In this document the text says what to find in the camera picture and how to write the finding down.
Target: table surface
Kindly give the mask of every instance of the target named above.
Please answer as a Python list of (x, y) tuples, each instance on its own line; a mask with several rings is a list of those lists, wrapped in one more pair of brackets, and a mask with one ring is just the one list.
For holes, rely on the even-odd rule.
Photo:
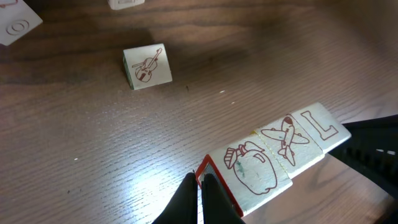
[[(1, 223), (148, 223), (205, 154), (289, 111), (398, 113), (396, 2), (27, 3), (44, 23), (0, 47)], [(173, 82), (130, 90), (122, 50), (155, 43)], [(293, 183), (244, 221), (374, 223), (393, 201), (329, 155)]]

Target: violin drawing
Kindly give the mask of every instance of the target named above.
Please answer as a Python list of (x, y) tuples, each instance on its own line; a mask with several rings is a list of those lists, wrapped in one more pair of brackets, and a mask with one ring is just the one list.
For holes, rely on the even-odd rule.
[(153, 58), (147, 58), (143, 62), (133, 65), (132, 67), (136, 68), (136, 77), (138, 80), (142, 82), (148, 82), (152, 77), (152, 72), (157, 68), (157, 57), (162, 52), (162, 49), (159, 48), (156, 50), (156, 54)]

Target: airplane drawing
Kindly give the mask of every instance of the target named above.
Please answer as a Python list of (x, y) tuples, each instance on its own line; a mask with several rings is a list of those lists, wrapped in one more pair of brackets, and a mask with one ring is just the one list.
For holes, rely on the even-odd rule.
[(261, 133), (271, 139), (281, 142), (278, 154), (283, 156), (284, 159), (287, 159), (292, 166), (296, 166), (296, 161), (294, 159), (294, 151), (290, 145), (292, 143), (308, 144), (310, 142), (310, 140), (303, 137), (300, 133), (295, 133), (292, 118), (288, 116), (284, 118), (280, 130), (276, 130), (275, 128), (263, 129)]

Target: wooden toy block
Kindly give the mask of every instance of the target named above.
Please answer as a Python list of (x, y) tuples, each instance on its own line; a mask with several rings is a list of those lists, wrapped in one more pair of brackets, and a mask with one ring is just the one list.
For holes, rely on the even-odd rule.
[(134, 90), (172, 81), (169, 61), (163, 44), (123, 51), (123, 63)]
[(351, 137), (351, 133), (320, 103), (293, 112), (292, 116), (315, 140), (323, 153), (331, 151)]
[(43, 20), (22, 0), (0, 1), (0, 44), (10, 45)]
[(108, 0), (111, 9), (120, 10), (125, 9), (127, 7), (138, 6), (143, 4), (145, 0)]
[(206, 155), (196, 175), (213, 174), (242, 217), (292, 185), (285, 170), (257, 134)]
[(324, 158), (321, 148), (289, 114), (255, 132), (291, 179)]

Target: wooden block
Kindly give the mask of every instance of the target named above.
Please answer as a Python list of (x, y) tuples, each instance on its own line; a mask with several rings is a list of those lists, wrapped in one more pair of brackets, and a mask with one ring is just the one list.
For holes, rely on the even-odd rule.
[(240, 216), (251, 213), (292, 185), (257, 134), (207, 155), (196, 173), (199, 184), (207, 173), (218, 179)]
[(22, 0), (0, 2), (0, 44), (12, 44), (42, 22)]
[(324, 158), (321, 148), (287, 115), (255, 130), (291, 179)]
[(108, 0), (111, 9), (120, 10), (125, 9), (127, 7), (138, 6), (143, 4), (145, 0)]
[(124, 50), (123, 62), (130, 87), (134, 90), (172, 81), (163, 44)]
[(351, 133), (320, 103), (293, 112), (292, 116), (315, 140), (323, 153), (329, 152), (351, 137)]

